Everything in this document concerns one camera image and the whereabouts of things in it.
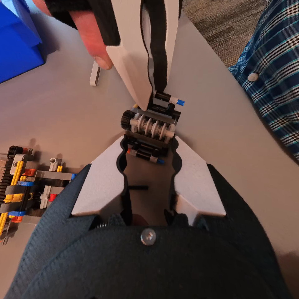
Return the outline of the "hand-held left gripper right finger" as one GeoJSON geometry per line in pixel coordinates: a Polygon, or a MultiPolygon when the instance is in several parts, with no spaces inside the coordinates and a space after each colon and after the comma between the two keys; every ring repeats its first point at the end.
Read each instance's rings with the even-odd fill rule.
{"type": "Polygon", "coordinates": [[[177,136],[173,138],[173,168],[174,210],[185,214],[190,226],[201,215],[226,215],[206,161],[177,136]]]}

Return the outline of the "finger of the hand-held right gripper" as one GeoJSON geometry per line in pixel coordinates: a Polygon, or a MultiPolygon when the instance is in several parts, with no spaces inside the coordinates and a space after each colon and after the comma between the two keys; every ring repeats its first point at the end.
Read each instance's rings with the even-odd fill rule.
{"type": "Polygon", "coordinates": [[[120,44],[107,46],[107,53],[135,103],[147,110],[153,88],[142,31],[142,1],[112,0],[111,3],[120,44]]]}
{"type": "Polygon", "coordinates": [[[170,77],[180,18],[180,1],[143,1],[143,37],[149,54],[150,78],[164,92],[170,77]]]}

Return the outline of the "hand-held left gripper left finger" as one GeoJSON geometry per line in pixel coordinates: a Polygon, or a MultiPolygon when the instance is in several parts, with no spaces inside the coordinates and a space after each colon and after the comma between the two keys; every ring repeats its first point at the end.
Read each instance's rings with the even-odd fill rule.
{"type": "Polygon", "coordinates": [[[110,216],[120,214],[125,224],[131,225],[132,204],[124,173],[127,151],[128,136],[124,135],[91,163],[71,212],[73,216],[99,215],[107,222],[110,216]]]}

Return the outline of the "small grey lego engine assembly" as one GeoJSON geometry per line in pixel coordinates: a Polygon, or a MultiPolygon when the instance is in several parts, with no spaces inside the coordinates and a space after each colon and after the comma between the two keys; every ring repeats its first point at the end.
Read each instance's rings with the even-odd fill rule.
{"type": "Polygon", "coordinates": [[[148,110],[135,104],[121,118],[121,128],[127,135],[127,154],[155,164],[163,165],[170,141],[173,139],[184,100],[164,92],[154,91],[148,110]]]}

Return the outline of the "white lego beam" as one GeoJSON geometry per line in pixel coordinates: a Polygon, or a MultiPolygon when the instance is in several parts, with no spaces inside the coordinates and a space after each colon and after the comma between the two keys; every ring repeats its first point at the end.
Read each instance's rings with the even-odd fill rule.
{"type": "Polygon", "coordinates": [[[101,68],[96,61],[93,62],[92,72],[89,80],[91,86],[98,86],[101,68]]]}

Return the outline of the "large lego chassis assembly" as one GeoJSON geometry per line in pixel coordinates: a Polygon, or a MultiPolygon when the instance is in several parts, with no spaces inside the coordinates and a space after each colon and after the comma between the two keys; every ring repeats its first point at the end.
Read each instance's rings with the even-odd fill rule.
{"type": "Polygon", "coordinates": [[[63,172],[61,159],[51,158],[49,170],[38,170],[32,148],[10,146],[1,154],[1,245],[15,235],[26,215],[41,216],[63,189],[76,177],[63,172]]]}

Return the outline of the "person's right hand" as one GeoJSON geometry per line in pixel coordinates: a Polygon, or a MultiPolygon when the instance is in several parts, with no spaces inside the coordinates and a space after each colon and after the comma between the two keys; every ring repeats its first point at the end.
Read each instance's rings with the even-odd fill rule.
{"type": "Polygon", "coordinates": [[[110,70],[113,63],[107,54],[95,15],[85,0],[33,0],[35,6],[46,15],[77,29],[85,48],[96,63],[110,70]]]}

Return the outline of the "blue plastic bin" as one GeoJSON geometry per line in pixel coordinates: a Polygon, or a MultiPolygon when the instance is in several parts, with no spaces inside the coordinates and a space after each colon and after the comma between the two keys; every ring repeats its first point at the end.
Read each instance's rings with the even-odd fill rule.
{"type": "Polygon", "coordinates": [[[45,64],[41,43],[26,1],[0,1],[0,83],[45,64]]]}

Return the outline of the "blue plaid shirt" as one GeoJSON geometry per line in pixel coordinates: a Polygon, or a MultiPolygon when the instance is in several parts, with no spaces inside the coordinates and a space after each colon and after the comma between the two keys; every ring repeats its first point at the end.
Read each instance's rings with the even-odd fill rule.
{"type": "Polygon", "coordinates": [[[229,67],[286,152],[299,159],[299,4],[267,1],[237,63],[229,67]]]}

